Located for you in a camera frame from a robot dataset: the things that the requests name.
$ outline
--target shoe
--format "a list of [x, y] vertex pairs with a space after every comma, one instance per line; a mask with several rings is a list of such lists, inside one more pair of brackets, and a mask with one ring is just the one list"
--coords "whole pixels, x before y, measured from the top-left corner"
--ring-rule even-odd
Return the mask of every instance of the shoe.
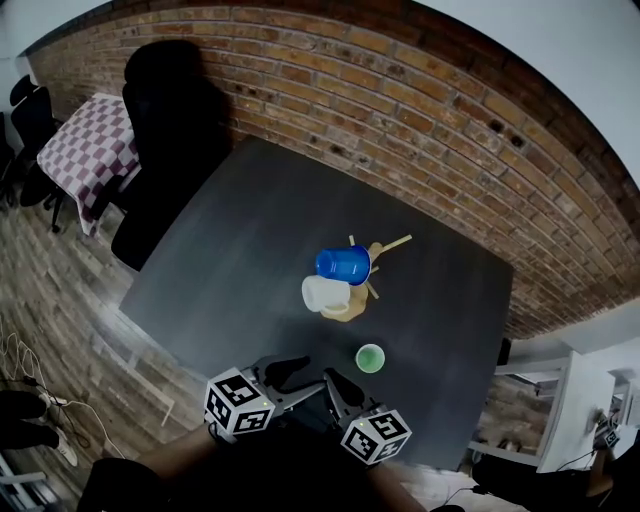
[[60, 438], [56, 450], [58, 450], [62, 456], [67, 459], [67, 462], [75, 468], [78, 465], [78, 456], [76, 455], [75, 450], [71, 448], [69, 440], [62, 430], [56, 428], [56, 432]]
[[[57, 396], [49, 395], [47, 393], [40, 393], [38, 398], [45, 403], [47, 410], [49, 410], [52, 405], [66, 405], [68, 403], [68, 400], [65, 400], [64, 398], [58, 398]], [[40, 421], [40, 423], [46, 423], [47, 411], [38, 418], [38, 421]]]

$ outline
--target wooden stick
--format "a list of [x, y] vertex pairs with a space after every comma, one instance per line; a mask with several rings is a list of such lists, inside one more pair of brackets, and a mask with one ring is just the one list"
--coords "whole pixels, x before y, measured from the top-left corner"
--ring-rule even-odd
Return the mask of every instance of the wooden stick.
[[373, 295], [374, 299], [380, 298], [380, 295], [378, 295], [378, 292], [376, 292], [375, 288], [371, 286], [371, 283], [369, 281], [365, 281], [364, 284], [367, 285], [367, 288], [369, 288], [369, 292], [371, 293], [371, 295]]
[[386, 251], [390, 251], [391, 249], [393, 249], [394, 247], [398, 247], [400, 244], [403, 244], [405, 242], [408, 242], [409, 240], [413, 239], [413, 237], [411, 235], [407, 235], [407, 236], [403, 236], [402, 238], [396, 240], [395, 242], [391, 242], [388, 245], [385, 245], [382, 248], [381, 252], [386, 252]]

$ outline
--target checkered tablecloth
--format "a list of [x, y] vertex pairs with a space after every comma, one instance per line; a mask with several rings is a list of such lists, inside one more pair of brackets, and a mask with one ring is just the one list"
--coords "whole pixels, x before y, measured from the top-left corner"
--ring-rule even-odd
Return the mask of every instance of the checkered tablecloth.
[[38, 154], [38, 165], [78, 204], [82, 230], [93, 235], [89, 210], [113, 176], [138, 167], [131, 120], [118, 96], [95, 94]]

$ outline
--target green cup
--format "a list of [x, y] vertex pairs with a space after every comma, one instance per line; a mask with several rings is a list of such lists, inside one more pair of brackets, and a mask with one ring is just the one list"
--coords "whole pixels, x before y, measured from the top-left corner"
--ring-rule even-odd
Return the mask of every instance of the green cup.
[[384, 366], [384, 350], [378, 345], [363, 345], [356, 354], [356, 364], [364, 373], [376, 373]]

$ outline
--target wooden floor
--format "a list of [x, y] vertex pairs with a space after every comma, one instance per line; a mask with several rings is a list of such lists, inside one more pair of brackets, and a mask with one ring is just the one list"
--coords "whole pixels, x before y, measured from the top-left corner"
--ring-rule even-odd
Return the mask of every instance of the wooden floor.
[[[109, 248], [121, 214], [109, 210], [95, 239], [82, 234], [71, 200], [61, 213], [61, 233], [51, 233], [50, 217], [42, 205], [0, 212], [5, 343], [17, 332], [39, 357], [49, 390], [91, 404], [128, 458], [198, 425], [204, 376], [181, 367], [118, 310], [134, 276]], [[0, 378], [12, 375], [15, 363], [12, 339], [6, 361], [0, 357]], [[86, 448], [79, 446], [61, 419], [79, 455], [77, 469], [48, 448], [4, 455], [20, 470], [45, 471], [65, 507], [75, 510], [92, 463], [117, 455], [89, 409], [74, 405], [67, 411], [89, 440]]]

